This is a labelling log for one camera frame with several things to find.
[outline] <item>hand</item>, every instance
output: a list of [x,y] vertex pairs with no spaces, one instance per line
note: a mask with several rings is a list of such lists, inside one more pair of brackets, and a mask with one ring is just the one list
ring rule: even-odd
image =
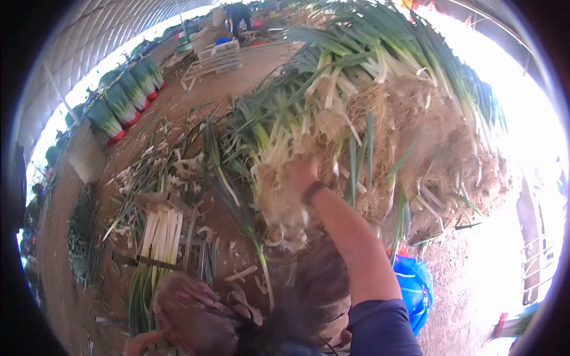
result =
[[285,166],[285,178],[302,196],[307,188],[319,180],[319,165],[312,153],[296,154]]

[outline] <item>navy blue sleeve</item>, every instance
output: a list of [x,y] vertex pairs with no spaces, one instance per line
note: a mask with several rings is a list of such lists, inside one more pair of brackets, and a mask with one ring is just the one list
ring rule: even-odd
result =
[[404,301],[368,300],[348,312],[351,356],[422,356]]

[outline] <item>curved ceiling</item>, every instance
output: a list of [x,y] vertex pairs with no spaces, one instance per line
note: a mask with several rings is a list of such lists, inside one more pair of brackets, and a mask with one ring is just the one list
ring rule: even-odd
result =
[[[215,5],[220,0],[79,0],[59,34],[47,45],[43,59],[55,85],[66,95],[95,65],[150,27],[178,11]],[[520,43],[503,0],[435,0],[440,10],[465,21],[470,15],[477,31],[503,47],[538,82],[538,68],[527,48]],[[491,21],[480,22],[482,18]],[[22,100],[23,116],[18,141],[29,159],[47,120],[61,103],[44,65],[36,66]]]
[[[179,13],[213,5],[218,0],[83,0],[76,3],[42,60],[60,93],[66,95],[94,66],[150,27]],[[62,101],[42,63],[28,81],[22,100],[18,141],[29,159],[47,120]]]

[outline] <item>red object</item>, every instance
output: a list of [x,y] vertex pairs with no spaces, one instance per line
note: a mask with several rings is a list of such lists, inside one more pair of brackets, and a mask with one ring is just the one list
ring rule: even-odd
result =
[[126,134],[127,134],[127,132],[125,130],[121,130],[121,132],[119,132],[115,137],[112,137],[109,139],[109,141],[107,141],[107,143],[105,144],[105,147],[110,147],[110,146],[116,144],[123,137],[125,137]]
[[137,110],[135,117],[132,120],[130,120],[128,123],[124,124],[123,128],[128,129],[129,127],[134,125],[137,122],[137,120],[139,119],[139,117],[141,117],[141,112]]
[[[386,250],[386,254],[387,254],[388,256],[390,256],[391,250],[392,250],[391,248],[389,248],[389,249]],[[401,244],[401,245],[400,245],[400,249],[399,249],[398,252],[396,253],[396,256],[398,256],[398,255],[404,256],[404,257],[410,257],[410,255],[408,254],[408,252],[407,252],[406,247],[404,246],[404,244]]]
[[507,316],[508,316],[508,313],[503,313],[500,315],[499,323],[495,327],[495,332],[493,333],[493,337],[495,339],[498,339],[500,337],[500,333],[501,333],[501,331],[503,331],[504,321],[507,318]]
[[144,111],[146,109],[148,109],[148,107],[150,106],[150,101],[148,101],[148,99],[145,101],[144,106],[142,107],[141,111]]
[[156,90],[153,91],[152,93],[150,93],[146,98],[149,101],[153,101],[154,99],[158,98],[158,94],[156,93]]

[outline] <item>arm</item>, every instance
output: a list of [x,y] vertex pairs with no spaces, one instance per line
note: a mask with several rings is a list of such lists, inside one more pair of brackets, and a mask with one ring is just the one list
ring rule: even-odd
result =
[[[319,180],[312,155],[296,156],[286,169],[300,195]],[[402,299],[384,245],[366,220],[327,188],[314,193],[311,204],[347,265],[352,305],[367,300]]]

